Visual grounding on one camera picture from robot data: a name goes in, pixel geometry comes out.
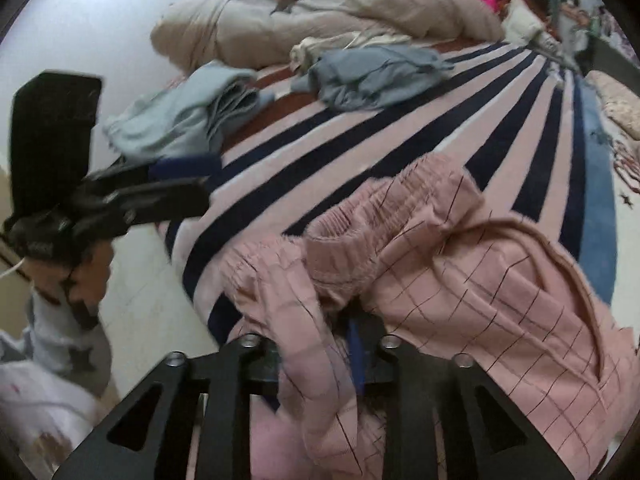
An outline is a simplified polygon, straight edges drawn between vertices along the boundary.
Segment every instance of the person's arm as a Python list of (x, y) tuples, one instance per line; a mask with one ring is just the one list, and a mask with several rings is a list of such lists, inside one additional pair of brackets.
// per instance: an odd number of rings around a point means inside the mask
[(51, 372), (100, 396), (111, 377), (111, 349), (100, 322), (98, 304), (106, 293), (113, 249), (108, 242), (94, 246), (91, 256), (73, 270), (77, 283), (72, 302), (83, 301), (88, 312), (72, 308), (60, 283), (71, 270), (28, 260), (24, 269), (33, 280), (27, 304), (29, 326), (24, 333), (25, 356)]

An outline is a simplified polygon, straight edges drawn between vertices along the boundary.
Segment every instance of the beige comforter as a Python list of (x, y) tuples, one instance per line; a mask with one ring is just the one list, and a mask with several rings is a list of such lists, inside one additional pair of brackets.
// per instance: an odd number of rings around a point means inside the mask
[(159, 54), (185, 72), (219, 59), (241, 68), (287, 63), (309, 36), (375, 28), (413, 38), (504, 37), (480, 0), (178, 0), (151, 33)]

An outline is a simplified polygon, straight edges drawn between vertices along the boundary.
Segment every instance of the screw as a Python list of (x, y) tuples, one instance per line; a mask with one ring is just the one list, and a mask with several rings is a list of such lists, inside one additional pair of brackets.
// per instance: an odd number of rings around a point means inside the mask
[(168, 366), (178, 367), (182, 366), (187, 362), (187, 356), (182, 352), (171, 352), (167, 357), (164, 358), (164, 362)]
[(243, 335), (240, 339), (240, 344), (245, 348), (255, 348), (260, 343), (260, 336), (257, 334)]
[(476, 361), (469, 354), (456, 354), (453, 356), (453, 362), (458, 368), (471, 368)]
[(133, 224), (135, 219), (136, 219), (136, 212), (133, 211), (133, 209), (129, 209), (126, 213), (124, 213), (124, 221), (128, 225)]
[(402, 340), (397, 335), (385, 335), (380, 340), (380, 346), (389, 350), (391, 350), (392, 348), (398, 348), (400, 346), (400, 343), (402, 343)]

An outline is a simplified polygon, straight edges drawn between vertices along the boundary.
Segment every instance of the striped bed sheet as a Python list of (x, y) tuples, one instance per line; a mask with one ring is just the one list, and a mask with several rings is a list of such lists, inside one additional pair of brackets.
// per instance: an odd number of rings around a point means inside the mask
[(464, 165), (492, 209), (537, 222), (610, 303), (616, 213), (609, 151), (594, 134), (602, 127), (594, 92), (575, 73), (513, 44), (443, 56), (454, 64), (448, 80), (379, 111), (335, 112), (311, 95), (290, 94), (287, 68), (260, 74), (257, 85), (278, 98), (226, 147), (222, 174), (209, 183), (209, 211), (159, 228), (219, 344), (240, 317), (222, 292), (225, 248), (266, 232), (300, 235), (368, 178), (393, 176), (430, 151)]

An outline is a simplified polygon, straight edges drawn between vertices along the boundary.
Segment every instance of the folded light blue clothing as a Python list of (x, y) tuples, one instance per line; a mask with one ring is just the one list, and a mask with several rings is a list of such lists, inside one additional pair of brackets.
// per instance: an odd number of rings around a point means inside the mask
[(176, 88), (136, 100), (107, 121), (104, 133), (133, 161), (217, 153), (226, 137), (273, 101), (272, 92), (247, 86), (255, 78), (253, 70), (212, 61)]
[(292, 83), (344, 112), (385, 108), (440, 83), (453, 65), (430, 48), (408, 45), (329, 50)]

